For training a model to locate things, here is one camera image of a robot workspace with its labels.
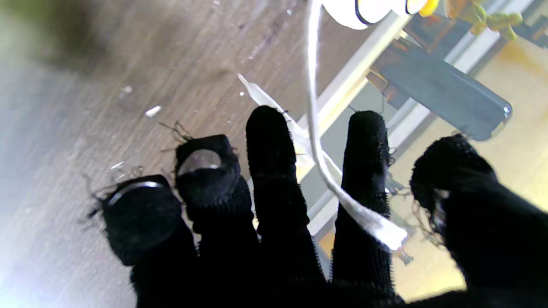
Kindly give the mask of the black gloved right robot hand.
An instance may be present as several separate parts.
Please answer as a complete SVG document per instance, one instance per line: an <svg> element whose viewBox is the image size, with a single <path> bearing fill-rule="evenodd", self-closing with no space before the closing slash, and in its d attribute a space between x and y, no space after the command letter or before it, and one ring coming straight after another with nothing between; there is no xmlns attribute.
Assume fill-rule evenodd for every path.
<svg viewBox="0 0 548 308"><path fill-rule="evenodd" d="M545 308L547 214L501 185L460 134L415 162L411 192L466 289L405 302L392 256L339 205L331 277L320 267L282 113L247 126L253 192L228 138L176 149L174 195L161 174L119 183L97 201L114 254L131 268L138 308Z"/></svg>

